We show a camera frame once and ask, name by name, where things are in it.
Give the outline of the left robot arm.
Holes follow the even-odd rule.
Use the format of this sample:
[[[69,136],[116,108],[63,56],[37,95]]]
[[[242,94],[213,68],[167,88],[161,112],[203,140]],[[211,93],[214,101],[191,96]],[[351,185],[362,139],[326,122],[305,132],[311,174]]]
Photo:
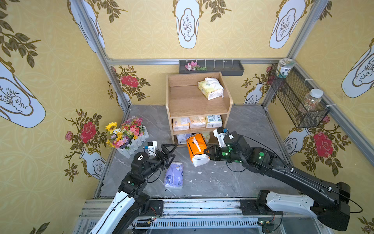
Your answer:
[[[176,148],[176,144],[162,144],[153,157],[146,152],[135,154],[131,170],[121,181],[108,209],[91,230],[92,234],[122,234],[138,216],[148,212],[150,197],[143,190],[153,174],[171,166]]]

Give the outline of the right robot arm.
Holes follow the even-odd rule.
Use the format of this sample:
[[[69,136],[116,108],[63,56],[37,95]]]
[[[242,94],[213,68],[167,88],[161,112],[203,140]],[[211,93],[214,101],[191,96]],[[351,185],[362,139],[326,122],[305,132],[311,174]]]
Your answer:
[[[224,146],[212,145],[204,150],[213,161],[240,163],[245,169],[279,180],[313,200],[309,208],[325,226],[346,231],[350,221],[351,187],[344,183],[332,183],[286,163],[271,150],[250,146],[243,135],[232,132],[224,136]]]

